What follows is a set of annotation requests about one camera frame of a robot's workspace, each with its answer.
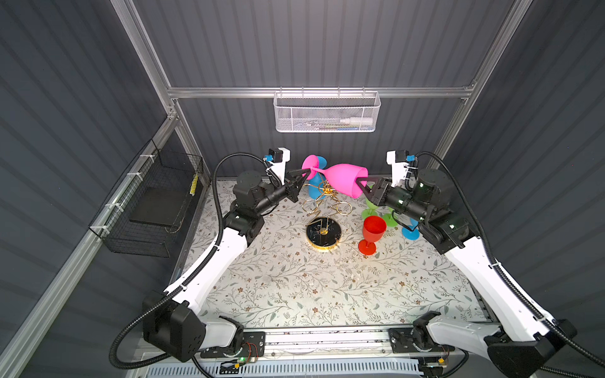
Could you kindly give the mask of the red wine glass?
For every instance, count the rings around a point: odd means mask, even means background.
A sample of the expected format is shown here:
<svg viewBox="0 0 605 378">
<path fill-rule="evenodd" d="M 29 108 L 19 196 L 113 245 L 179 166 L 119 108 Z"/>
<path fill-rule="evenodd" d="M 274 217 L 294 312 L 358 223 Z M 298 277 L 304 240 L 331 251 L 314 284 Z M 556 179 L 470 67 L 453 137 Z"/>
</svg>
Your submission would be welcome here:
<svg viewBox="0 0 605 378">
<path fill-rule="evenodd" d="M 362 240 L 358 244 L 359 252 L 365 256 L 376 254 L 376 242 L 383 237 L 387 228 L 386 222 L 381 217 L 367 217 L 363 222 Z"/>
</svg>

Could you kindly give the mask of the pink wine glass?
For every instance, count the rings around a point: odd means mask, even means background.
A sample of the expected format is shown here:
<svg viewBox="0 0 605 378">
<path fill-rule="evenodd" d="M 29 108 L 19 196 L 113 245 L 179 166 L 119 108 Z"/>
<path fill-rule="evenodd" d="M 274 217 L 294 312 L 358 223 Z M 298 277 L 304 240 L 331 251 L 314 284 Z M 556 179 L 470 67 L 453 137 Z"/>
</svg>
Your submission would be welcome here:
<svg viewBox="0 0 605 378">
<path fill-rule="evenodd" d="M 359 198 L 363 194 L 357 179 L 369 176 L 368 169 L 358 165 L 338 164 L 321 169 L 316 155 L 309 155 L 304 160 L 302 169 L 310 170 L 307 180 L 311 180 L 316 174 L 321 174 L 334 190 L 351 198 Z"/>
</svg>

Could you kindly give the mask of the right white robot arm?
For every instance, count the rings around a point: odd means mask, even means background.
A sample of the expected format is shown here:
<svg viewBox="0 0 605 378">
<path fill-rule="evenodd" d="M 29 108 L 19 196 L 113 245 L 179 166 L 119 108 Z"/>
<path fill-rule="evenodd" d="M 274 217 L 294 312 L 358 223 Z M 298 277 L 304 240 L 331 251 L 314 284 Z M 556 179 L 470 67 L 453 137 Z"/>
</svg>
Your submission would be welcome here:
<svg viewBox="0 0 605 378">
<path fill-rule="evenodd" d="M 431 310 L 414 322 L 411 336 L 417 349 L 455 347 L 488 359 L 507 377 L 563 373 L 548 361 L 574 345 L 577 329 L 567 320 L 554 319 L 497 261 L 485 230 L 448 170 L 423 169 L 413 187 L 395 186 L 379 176 L 357 177 L 354 186 L 373 204 L 416 221 L 420 234 L 466 276 L 496 315 L 496 324 L 478 325 Z M 450 208 L 453 194 L 468 208 L 464 214 Z"/>
</svg>

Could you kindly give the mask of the blue wine glass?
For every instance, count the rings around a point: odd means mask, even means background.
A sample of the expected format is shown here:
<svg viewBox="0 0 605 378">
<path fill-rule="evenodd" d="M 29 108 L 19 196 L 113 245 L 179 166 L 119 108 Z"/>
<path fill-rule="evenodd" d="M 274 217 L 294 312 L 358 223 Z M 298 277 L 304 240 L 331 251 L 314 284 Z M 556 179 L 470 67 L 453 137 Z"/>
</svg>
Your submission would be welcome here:
<svg viewBox="0 0 605 378">
<path fill-rule="evenodd" d="M 420 238 L 421 234 L 418 229 L 418 222 L 414 219 L 405 221 L 402 226 L 402 235 L 409 241 L 416 241 Z"/>
<path fill-rule="evenodd" d="M 325 158 L 318 156 L 319 168 L 325 169 L 327 166 L 327 161 Z M 308 192 L 310 198 L 313 200 L 319 199 L 323 194 L 323 183 L 325 181 L 325 177 L 321 173 L 316 173 L 315 176 L 307 181 L 309 184 Z"/>
</svg>

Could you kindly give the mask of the green wine glass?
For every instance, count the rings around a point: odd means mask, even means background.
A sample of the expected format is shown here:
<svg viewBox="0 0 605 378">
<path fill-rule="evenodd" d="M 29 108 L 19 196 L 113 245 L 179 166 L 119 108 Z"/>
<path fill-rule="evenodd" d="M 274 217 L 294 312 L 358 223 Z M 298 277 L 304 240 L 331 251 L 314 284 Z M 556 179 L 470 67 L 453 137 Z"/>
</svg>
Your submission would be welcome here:
<svg viewBox="0 0 605 378">
<path fill-rule="evenodd" d="M 395 228 L 399 225 L 393 217 L 393 209 L 391 208 L 387 208 L 386 211 L 384 211 L 384 213 L 381 215 L 381 218 L 385 221 L 389 228 Z"/>
<path fill-rule="evenodd" d="M 370 200 L 366 199 L 366 208 L 362 211 L 362 220 L 367 219 L 368 217 L 374 217 L 378 215 L 377 209 L 378 207 L 371 203 Z"/>
</svg>

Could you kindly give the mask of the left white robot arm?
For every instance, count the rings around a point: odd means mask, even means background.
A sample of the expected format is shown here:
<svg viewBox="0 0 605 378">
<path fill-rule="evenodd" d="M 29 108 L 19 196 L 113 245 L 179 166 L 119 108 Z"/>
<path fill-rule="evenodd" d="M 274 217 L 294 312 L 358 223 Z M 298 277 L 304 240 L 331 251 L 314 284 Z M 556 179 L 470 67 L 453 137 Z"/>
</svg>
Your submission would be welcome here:
<svg viewBox="0 0 605 378">
<path fill-rule="evenodd" d="M 309 175 L 309 169 L 288 172 L 280 186 L 264 181 L 255 171 L 238 176 L 233 187 L 236 198 L 228 213 L 221 215 L 222 237 L 215 239 L 209 250 L 163 294 L 154 293 L 145 299 L 143 308 L 149 310 L 157 301 L 167 299 L 170 292 L 179 290 L 143 320 L 143 338 L 148 343 L 181 362 L 188 362 L 206 349 L 239 351 L 244 342 L 242 324 L 226 316 L 208 318 L 201 313 L 202 307 L 228 267 L 263 229 L 265 215 L 286 198 L 297 202 Z"/>
</svg>

